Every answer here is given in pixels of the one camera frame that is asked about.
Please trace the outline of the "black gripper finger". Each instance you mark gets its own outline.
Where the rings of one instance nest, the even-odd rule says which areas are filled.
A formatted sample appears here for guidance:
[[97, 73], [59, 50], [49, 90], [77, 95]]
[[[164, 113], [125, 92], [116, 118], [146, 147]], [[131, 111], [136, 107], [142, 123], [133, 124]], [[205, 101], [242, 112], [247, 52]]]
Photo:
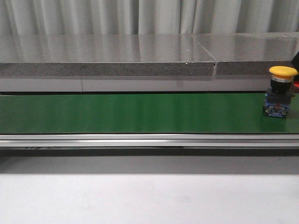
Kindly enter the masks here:
[[299, 70], [299, 52], [295, 55], [295, 57], [291, 60], [291, 64], [296, 70]]

